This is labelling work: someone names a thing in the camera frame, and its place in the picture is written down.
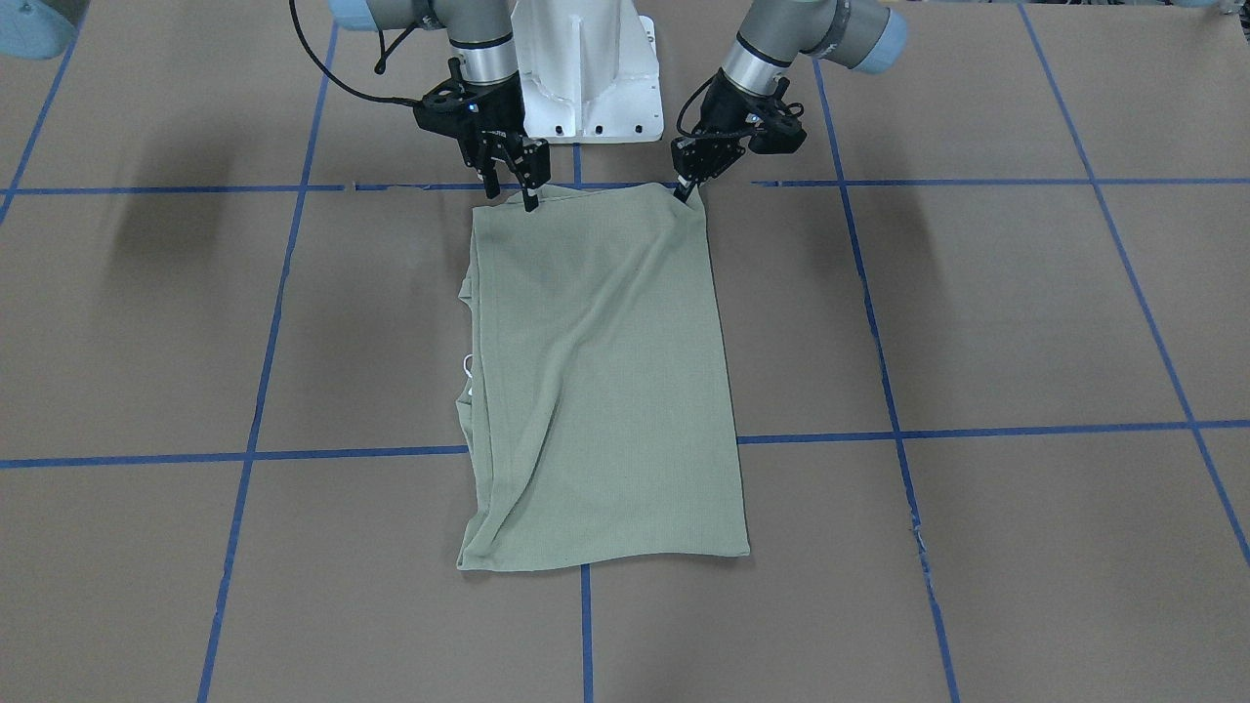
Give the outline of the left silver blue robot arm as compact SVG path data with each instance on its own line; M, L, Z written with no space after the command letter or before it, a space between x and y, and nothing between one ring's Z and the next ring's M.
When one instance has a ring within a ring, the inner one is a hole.
M794 154L808 139L804 108L788 103L789 68L808 55L862 74L901 58L909 25L880 1L755 1L722 66L676 119L671 161L680 201L728 171L748 151Z

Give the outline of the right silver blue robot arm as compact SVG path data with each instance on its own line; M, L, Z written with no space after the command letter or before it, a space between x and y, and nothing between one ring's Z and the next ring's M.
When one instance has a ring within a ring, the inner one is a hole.
M368 95L330 79L368 103L411 108L425 133L456 140L486 196L500 194L498 165L504 165L518 178L522 208L539 208L540 188L551 178L550 146L525 129L518 44L505 1L330 1L328 9L338 26L351 31L398 30L402 38L445 31L452 49L449 78L419 100Z

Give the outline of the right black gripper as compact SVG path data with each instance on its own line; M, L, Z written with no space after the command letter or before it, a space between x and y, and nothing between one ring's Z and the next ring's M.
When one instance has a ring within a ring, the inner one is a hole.
M462 156L478 170L482 191L488 199L500 195L498 164L502 163L518 178L522 208L535 211L540 188L551 179L550 144L525 134L520 73L490 84L465 80L461 93L470 119L468 138L461 139Z

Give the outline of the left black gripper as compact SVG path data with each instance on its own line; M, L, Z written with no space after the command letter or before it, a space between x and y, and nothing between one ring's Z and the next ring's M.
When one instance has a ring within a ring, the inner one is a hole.
M671 161L676 173L674 196L688 203L698 186L716 179L745 154L754 116L749 116L748 100L768 95L746 93L716 71L700 89L702 98L699 120L684 136L670 143Z

